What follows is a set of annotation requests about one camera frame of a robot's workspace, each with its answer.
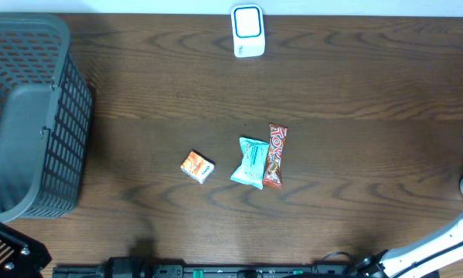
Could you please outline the light blue snack packet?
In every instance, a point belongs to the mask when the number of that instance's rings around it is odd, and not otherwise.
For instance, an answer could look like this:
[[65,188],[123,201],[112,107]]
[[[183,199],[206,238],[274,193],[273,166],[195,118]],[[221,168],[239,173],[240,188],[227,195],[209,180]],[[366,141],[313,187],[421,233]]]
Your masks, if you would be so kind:
[[269,144],[248,137],[241,137],[239,142],[243,158],[230,180],[262,190]]

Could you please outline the orange small carton box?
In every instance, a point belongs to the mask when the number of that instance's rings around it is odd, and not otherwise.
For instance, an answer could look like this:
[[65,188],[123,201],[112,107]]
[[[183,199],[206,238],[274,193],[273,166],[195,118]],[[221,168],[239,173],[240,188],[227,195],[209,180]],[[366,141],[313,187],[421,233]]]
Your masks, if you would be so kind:
[[215,169],[214,163],[204,158],[201,154],[191,151],[180,166],[181,170],[189,177],[203,184]]

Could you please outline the red Top chocolate bar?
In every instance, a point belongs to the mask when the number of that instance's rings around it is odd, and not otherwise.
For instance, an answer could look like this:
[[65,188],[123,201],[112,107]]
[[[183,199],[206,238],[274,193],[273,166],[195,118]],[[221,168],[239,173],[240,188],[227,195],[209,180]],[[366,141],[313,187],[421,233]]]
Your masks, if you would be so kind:
[[263,185],[282,188],[281,159],[288,134],[288,128],[279,124],[269,124],[270,142],[267,153]]

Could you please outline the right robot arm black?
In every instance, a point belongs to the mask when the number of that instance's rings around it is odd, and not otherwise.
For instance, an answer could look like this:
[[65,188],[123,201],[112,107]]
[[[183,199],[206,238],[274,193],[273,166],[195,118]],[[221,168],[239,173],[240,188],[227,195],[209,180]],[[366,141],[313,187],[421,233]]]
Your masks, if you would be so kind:
[[398,249],[385,250],[356,264],[361,277],[416,278],[463,259],[463,213],[431,235]]

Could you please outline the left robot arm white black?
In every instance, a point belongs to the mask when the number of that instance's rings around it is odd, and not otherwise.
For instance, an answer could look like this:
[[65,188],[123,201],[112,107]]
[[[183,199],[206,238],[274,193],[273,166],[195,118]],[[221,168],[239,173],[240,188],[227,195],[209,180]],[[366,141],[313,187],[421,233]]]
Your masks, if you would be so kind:
[[51,261],[41,242],[0,222],[0,278],[41,278]]

